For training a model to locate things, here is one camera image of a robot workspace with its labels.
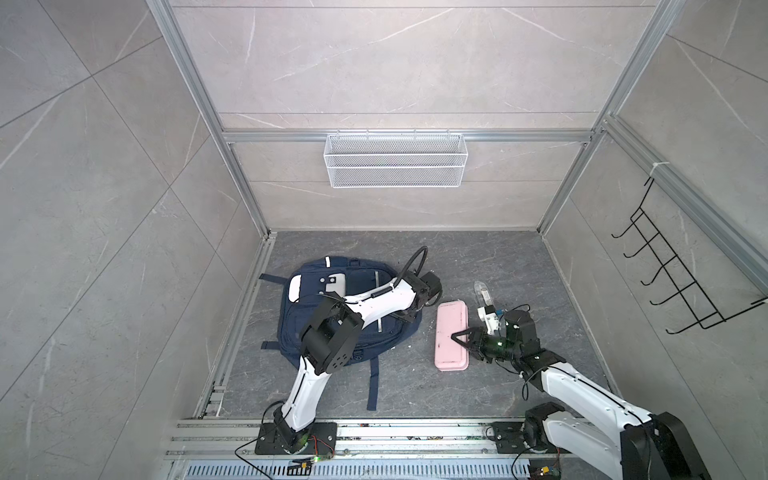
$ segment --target backpack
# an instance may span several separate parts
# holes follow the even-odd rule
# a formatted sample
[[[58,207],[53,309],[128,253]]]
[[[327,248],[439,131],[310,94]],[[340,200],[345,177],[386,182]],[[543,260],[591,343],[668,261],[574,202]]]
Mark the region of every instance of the backpack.
[[[262,274],[260,279],[283,285],[283,299],[280,304],[277,341],[264,342],[261,348],[278,349],[298,369],[301,347],[299,333],[325,298],[323,294],[335,292],[340,296],[356,295],[384,285],[396,276],[397,272],[386,263],[348,257],[324,257],[304,263],[288,279]],[[347,365],[371,362],[368,410],[376,410],[379,355],[413,335],[419,329],[421,319],[421,312],[416,314],[413,322],[387,315],[378,325],[373,323],[360,333]],[[335,323],[330,323],[330,326],[338,328]]]

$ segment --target pink case lid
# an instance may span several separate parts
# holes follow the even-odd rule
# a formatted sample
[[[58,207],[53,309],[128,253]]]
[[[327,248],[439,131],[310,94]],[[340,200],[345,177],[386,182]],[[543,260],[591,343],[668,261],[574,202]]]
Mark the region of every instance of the pink case lid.
[[[461,300],[437,307],[435,366],[441,372],[464,370],[469,366],[469,352],[451,338],[453,333],[467,328],[467,315],[467,305]]]

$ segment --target white zip tie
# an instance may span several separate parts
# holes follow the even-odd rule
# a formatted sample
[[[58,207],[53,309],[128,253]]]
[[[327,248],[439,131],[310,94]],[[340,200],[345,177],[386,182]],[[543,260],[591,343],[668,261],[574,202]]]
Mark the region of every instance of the white zip tie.
[[[650,169],[650,173],[648,174],[648,177],[653,177],[654,170],[656,170],[656,167],[659,165],[668,165],[669,162],[654,162],[654,167]]]

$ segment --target mesh basket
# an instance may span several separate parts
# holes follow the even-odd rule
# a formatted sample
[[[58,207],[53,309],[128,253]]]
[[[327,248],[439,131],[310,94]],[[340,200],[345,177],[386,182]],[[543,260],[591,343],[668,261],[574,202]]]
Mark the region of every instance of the mesh basket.
[[[458,187],[467,162],[460,134],[331,134],[331,187]]]

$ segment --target gray floor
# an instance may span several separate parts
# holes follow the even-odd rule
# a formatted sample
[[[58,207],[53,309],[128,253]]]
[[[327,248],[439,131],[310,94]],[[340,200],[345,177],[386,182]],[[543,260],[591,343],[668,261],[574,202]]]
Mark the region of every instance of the gray floor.
[[[598,359],[536,232],[281,232],[267,273],[289,276],[302,263],[325,255],[347,255],[389,263],[396,270],[421,245],[429,247],[425,269],[441,279],[442,301],[475,306],[476,280],[488,284],[496,305],[531,304],[542,345],[564,356],[601,385]],[[284,399],[296,370],[278,352],[261,350],[276,338],[281,286],[260,287],[237,354],[222,415],[258,418],[271,402]],[[379,404],[366,410],[367,362],[333,374],[317,408],[319,417],[522,416],[550,399],[497,365],[471,359],[463,372],[439,372],[434,365],[436,307],[424,310],[419,331],[381,355]],[[470,315],[470,326],[479,325]]]

